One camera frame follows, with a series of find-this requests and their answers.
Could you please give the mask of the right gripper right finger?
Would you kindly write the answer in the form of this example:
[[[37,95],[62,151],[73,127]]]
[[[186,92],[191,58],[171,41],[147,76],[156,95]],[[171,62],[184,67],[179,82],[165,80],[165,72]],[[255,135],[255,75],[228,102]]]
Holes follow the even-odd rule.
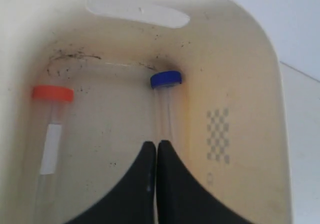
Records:
[[[159,223],[250,223],[206,191],[167,140],[158,145],[156,170]]]

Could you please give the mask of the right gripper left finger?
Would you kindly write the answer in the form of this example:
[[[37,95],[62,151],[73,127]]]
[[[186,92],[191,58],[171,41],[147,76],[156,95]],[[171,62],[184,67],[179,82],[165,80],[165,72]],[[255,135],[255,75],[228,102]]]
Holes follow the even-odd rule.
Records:
[[[156,157],[155,144],[144,142],[121,180],[68,223],[154,223]]]

